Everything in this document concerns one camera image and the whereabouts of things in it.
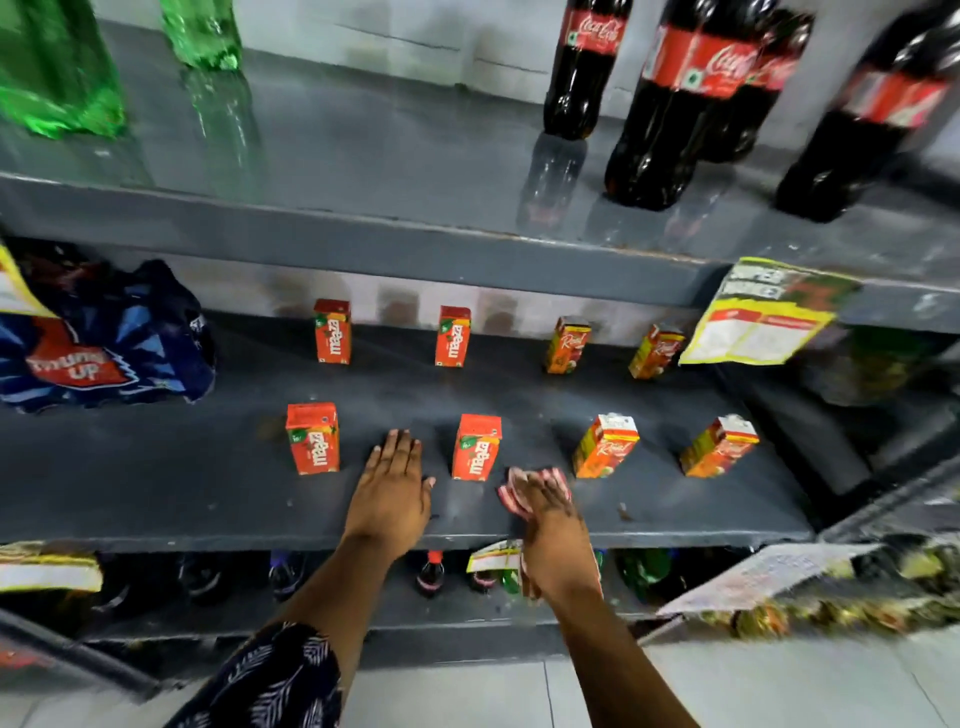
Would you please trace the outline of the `person's left hand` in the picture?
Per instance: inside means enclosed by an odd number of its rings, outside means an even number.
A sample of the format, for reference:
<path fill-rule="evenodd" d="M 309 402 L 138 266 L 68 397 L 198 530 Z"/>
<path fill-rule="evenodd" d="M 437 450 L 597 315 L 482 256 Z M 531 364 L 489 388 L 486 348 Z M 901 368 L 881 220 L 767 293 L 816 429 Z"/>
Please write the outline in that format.
<path fill-rule="evenodd" d="M 391 561 L 414 549 L 430 517 L 422 517 L 423 443 L 414 438 L 414 478 L 398 476 L 398 438 L 389 431 L 374 480 L 364 486 L 364 470 L 349 503 L 342 544 L 373 545 Z"/>

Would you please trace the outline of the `person's right hand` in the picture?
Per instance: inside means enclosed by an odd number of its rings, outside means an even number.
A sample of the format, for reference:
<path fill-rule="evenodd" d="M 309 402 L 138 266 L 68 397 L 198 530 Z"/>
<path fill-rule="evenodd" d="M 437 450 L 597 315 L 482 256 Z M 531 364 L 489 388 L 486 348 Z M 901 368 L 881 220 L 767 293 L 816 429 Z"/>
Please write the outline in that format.
<path fill-rule="evenodd" d="M 573 597 L 603 599 L 589 529 L 572 500 L 542 502 L 525 521 L 522 537 L 526 570 L 541 591 L 541 600 L 556 606 Z"/>

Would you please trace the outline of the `pink striped cleaning cloth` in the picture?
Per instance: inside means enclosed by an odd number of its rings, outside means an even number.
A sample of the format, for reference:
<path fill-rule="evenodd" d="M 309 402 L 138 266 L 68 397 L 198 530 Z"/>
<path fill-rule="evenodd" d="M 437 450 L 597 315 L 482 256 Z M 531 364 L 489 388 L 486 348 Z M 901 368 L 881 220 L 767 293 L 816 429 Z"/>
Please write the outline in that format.
<path fill-rule="evenodd" d="M 560 468 L 546 467 L 541 470 L 522 470 L 517 467 L 510 467 L 507 482 L 497 489 L 497 494 L 501 504 L 503 504 L 512 515 L 521 517 L 525 522 L 529 522 L 533 517 L 533 510 L 519 485 L 521 480 L 527 480 L 531 476 L 538 476 L 541 480 L 548 483 L 555 483 L 558 491 L 563 494 L 565 499 L 570 503 L 572 502 L 570 485 L 565 473 Z M 520 593 L 529 601 L 539 601 L 542 598 L 542 592 L 527 573 L 523 547 L 520 548 L 517 573 L 516 581 L 519 585 Z"/>

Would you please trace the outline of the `person's left forearm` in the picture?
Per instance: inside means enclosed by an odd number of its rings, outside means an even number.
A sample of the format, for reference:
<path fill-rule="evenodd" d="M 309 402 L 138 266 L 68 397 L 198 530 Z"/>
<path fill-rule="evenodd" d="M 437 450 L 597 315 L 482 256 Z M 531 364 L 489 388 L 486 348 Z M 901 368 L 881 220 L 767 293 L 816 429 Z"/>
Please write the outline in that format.
<path fill-rule="evenodd" d="M 348 698 L 390 567 L 416 543 L 398 533 L 349 532 L 276 617 L 308 625 L 329 642 Z"/>

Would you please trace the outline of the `person's right forearm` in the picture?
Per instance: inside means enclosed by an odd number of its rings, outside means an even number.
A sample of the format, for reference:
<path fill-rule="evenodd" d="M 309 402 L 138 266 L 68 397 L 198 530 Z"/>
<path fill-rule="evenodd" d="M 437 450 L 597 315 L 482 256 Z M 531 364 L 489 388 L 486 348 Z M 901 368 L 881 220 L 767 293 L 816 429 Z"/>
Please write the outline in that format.
<path fill-rule="evenodd" d="M 700 728 L 595 585 L 545 591 L 591 728 Z"/>

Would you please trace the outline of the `red juice carton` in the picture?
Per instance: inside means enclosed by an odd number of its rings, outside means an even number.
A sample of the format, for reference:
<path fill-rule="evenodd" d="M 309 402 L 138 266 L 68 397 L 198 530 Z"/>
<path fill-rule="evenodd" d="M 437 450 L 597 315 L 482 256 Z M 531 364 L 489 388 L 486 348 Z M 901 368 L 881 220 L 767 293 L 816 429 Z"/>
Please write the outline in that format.
<path fill-rule="evenodd" d="M 454 442 L 452 479 L 487 481 L 496 463 L 502 437 L 500 417 L 462 414 Z"/>
<path fill-rule="evenodd" d="M 285 430 L 300 476 L 340 471 L 340 426 L 335 403 L 288 404 Z"/>
<path fill-rule="evenodd" d="M 439 310 L 435 365 L 463 368 L 472 333 L 473 315 L 467 307 L 443 305 Z"/>
<path fill-rule="evenodd" d="M 317 359 L 348 366 L 352 360 L 352 306 L 347 300 L 318 298 L 314 304 Z"/>

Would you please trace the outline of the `yellow white hanging tag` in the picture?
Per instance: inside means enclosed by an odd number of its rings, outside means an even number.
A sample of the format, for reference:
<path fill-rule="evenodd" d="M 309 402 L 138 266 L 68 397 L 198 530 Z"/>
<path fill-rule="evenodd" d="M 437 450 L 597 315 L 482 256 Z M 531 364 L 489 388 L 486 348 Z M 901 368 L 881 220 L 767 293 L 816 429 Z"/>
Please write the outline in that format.
<path fill-rule="evenodd" d="M 521 539 L 499 540 L 470 554 L 465 572 L 518 572 L 523 565 L 523 541 Z"/>

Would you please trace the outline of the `orange juice carton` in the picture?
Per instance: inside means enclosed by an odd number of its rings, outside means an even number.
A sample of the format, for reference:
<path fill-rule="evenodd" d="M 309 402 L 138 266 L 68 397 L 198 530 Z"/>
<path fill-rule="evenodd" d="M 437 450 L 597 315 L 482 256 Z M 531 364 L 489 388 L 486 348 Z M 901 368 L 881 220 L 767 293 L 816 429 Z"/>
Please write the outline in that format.
<path fill-rule="evenodd" d="M 633 417 L 618 413 L 598 415 L 583 435 L 572 459 L 578 480 L 606 479 L 640 441 Z"/>
<path fill-rule="evenodd" d="M 582 317 L 559 317 L 544 360 L 546 374 L 572 374 L 591 338 L 592 330 L 591 323 Z"/>
<path fill-rule="evenodd" d="M 687 478 L 718 478 L 760 442 L 749 419 L 738 414 L 720 416 L 680 453 L 680 468 Z"/>
<path fill-rule="evenodd" d="M 630 376 L 636 381 L 652 381 L 669 367 L 687 342 L 677 326 L 652 324 L 630 360 Z"/>

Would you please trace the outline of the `dark bottle with red cap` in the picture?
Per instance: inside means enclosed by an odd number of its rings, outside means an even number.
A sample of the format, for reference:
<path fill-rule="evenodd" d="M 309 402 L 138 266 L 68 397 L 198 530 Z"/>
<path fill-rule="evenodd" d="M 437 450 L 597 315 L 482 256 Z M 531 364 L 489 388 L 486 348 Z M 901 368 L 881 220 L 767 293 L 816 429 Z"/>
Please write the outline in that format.
<path fill-rule="evenodd" d="M 435 598 L 445 585 L 446 568 L 444 552 L 430 550 L 426 553 L 426 561 L 415 577 L 414 586 L 419 594 L 426 599 Z"/>

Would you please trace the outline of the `dark bottle with purple cap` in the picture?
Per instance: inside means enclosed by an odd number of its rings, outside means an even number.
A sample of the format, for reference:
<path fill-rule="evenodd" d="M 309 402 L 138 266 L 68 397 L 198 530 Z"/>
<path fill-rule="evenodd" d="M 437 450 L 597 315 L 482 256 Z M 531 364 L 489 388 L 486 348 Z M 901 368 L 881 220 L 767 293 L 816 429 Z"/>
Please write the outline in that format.
<path fill-rule="evenodd" d="M 306 578 L 306 563 L 305 552 L 281 549 L 270 552 L 268 582 L 276 602 L 288 601 L 302 586 Z"/>

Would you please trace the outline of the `small green bottle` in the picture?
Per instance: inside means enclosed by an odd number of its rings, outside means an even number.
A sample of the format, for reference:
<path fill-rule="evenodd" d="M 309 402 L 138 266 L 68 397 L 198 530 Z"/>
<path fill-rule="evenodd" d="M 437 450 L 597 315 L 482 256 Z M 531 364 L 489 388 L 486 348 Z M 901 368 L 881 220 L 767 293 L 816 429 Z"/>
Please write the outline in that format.
<path fill-rule="evenodd" d="M 671 575 L 676 554 L 674 548 L 620 549 L 615 562 L 624 584 L 639 601 L 662 605 L 662 584 Z"/>

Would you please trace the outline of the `grey metal shelf board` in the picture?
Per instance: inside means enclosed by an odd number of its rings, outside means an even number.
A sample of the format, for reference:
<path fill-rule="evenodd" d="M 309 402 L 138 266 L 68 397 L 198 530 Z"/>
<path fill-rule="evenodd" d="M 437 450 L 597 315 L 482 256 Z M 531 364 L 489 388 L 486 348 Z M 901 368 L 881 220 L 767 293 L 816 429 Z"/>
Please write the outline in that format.
<path fill-rule="evenodd" d="M 603 176 L 619 123 L 579 144 L 538 106 L 275 54 L 188 78 L 159 33 L 104 22 L 117 139 L 0 118 L 0 228 L 106 253 L 702 308 L 733 263 L 846 274 L 852 325 L 960 334 L 960 186 L 924 168 L 829 224 L 774 209 L 786 157 L 701 163 L 665 211 Z"/>
<path fill-rule="evenodd" d="M 340 540 L 372 447 L 392 429 L 423 444 L 437 480 L 418 547 L 475 550 L 517 537 L 496 489 L 506 469 L 570 471 L 599 414 L 634 418 L 640 442 L 609 477 L 569 478 L 598 548 L 759 547 L 813 538 L 810 505 L 768 444 L 715 479 L 687 478 L 677 455 L 713 420 L 748 415 L 706 368 L 640 382 L 628 349 L 588 345 L 570 375 L 543 371 L 543 340 L 473 335 L 459 370 L 431 362 L 436 332 L 355 329 L 347 367 L 317 361 L 307 321 L 218 313 L 213 391 L 38 415 L 0 408 L 0 543 L 102 552 L 320 551 Z M 291 404 L 333 403 L 341 468 L 301 476 L 286 434 Z M 501 418 L 489 478 L 454 480 L 463 414 Z"/>

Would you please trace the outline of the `white paper sheet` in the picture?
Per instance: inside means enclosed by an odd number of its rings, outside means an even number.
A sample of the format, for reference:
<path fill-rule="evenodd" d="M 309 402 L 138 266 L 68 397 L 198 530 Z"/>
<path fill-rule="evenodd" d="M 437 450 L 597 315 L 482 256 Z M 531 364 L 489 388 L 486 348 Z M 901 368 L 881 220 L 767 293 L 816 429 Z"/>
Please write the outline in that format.
<path fill-rule="evenodd" d="M 655 612 L 666 619 L 703 612 L 751 610 L 781 592 L 821 576 L 828 568 L 879 549 L 869 543 L 779 543 L 768 545 L 718 576 L 667 602 Z"/>

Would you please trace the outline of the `dark leaf-patterned sleeve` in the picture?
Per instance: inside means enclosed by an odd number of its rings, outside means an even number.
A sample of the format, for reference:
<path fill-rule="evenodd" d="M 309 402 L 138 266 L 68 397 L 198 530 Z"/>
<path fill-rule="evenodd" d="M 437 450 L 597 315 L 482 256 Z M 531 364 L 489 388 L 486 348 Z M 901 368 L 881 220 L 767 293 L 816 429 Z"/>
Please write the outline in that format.
<path fill-rule="evenodd" d="M 340 728 L 341 672 L 330 640 L 275 622 L 256 632 L 164 728 Z"/>

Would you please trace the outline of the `yellow green paper flyer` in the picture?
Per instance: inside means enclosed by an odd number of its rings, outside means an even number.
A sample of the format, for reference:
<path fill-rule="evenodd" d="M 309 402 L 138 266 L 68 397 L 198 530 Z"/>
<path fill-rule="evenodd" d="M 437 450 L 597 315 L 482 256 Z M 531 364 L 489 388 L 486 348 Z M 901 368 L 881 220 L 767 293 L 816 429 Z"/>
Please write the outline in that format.
<path fill-rule="evenodd" d="M 860 278 L 742 257 L 722 279 L 678 364 L 785 364 L 832 323 Z"/>

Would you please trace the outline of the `blue shrink-wrapped bottle pack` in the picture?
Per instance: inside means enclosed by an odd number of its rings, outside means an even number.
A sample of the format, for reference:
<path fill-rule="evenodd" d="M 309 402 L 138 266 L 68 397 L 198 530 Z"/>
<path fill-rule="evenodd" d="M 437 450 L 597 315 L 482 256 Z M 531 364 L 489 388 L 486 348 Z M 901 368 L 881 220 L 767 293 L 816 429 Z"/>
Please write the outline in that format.
<path fill-rule="evenodd" d="M 202 307 L 162 260 L 133 270 L 67 244 L 0 237 L 30 291 L 58 319 L 0 313 L 0 404 L 193 404 L 214 388 L 217 348 Z"/>

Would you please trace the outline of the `row of yellow green packets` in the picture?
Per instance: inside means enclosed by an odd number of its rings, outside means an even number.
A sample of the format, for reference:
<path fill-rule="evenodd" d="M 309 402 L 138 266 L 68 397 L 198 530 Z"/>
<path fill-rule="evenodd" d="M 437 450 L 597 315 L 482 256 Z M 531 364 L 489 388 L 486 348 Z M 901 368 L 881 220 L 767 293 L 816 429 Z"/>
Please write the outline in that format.
<path fill-rule="evenodd" d="M 890 537 L 758 606 L 703 612 L 690 621 L 739 640 L 900 637 L 960 625 L 960 535 Z"/>

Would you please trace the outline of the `yellow white packet strip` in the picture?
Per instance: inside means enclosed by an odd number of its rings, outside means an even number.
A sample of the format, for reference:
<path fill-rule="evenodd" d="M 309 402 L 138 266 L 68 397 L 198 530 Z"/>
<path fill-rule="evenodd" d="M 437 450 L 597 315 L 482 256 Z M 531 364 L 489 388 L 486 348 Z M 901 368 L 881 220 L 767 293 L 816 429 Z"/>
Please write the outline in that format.
<path fill-rule="evenodd" d="M 90 553 L 50 550 L 40 541 L 0 544 L 0 594 L 66 590 L 99 593 L 101 565 Z"/>

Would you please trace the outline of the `shrink-wrapped green bottle pack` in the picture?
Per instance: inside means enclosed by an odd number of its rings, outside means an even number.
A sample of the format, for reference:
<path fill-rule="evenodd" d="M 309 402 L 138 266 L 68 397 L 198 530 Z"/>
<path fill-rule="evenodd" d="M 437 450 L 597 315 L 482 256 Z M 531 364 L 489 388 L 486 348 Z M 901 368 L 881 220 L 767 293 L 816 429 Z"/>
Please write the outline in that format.
<path fill-rule="evenodd" d="M 890 399 L 958 341 L 955 334 L 832 323 L 797 357 L 798 381 L 836 407 Z"/>

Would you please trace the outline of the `yellow white shelf label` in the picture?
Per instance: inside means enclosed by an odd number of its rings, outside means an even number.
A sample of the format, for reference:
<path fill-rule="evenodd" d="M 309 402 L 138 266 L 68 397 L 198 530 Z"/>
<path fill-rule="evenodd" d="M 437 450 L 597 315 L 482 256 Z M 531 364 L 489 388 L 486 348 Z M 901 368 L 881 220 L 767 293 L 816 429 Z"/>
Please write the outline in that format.
<path fill-rule="evenodd" d="M 6 244 L 0 240 L 0 313 L 59 319 L 31 291 Z"/>

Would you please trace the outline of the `dark cola bottle red label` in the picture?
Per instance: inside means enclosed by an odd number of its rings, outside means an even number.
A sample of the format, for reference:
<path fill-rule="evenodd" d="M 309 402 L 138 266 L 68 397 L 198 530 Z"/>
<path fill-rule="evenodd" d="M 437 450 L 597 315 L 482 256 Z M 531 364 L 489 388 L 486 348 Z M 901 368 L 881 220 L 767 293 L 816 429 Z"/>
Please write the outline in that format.
<path fill-rule="evenodd" d="M 543 107 L 547 135 L 585 140 L 594 131 L 633 4 L 567 0 Z"/>
<path fill-rule="evenodd" d="M 870 43 L 774 193 L 774 208 L 840 217 L 960 78 L 960 0 L 927 0 Z"/>
<path fill-rule="evenodd" d="M 666 0 L 604 176 L 606 197 L 661 212 L 744 85 L 779 0 Z"/>
<path fill-rule="evenodd" d="M 764 27 L 759 55 L 701 149 L 701 160 L 735 164 L 754 150 L 762 125 L 810 42 L 816 13 L 780 7 Z"/>

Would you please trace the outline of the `green soda bottle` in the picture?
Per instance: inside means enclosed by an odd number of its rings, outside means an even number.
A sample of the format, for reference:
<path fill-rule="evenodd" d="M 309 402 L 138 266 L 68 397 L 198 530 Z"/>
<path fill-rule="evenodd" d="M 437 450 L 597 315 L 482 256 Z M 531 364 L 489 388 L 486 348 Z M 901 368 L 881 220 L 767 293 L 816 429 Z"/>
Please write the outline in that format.
<path fill-rule="evenodd" d="M 234 0 L 159 0 L 161 25 L 186 67 L 239 71 L 242 42 Z"/>
<path fill-rule="evenodd" d="M 0 115 L 50 139 L 115 139 L 121 84 L 90 0 L 0 0 Z"/>

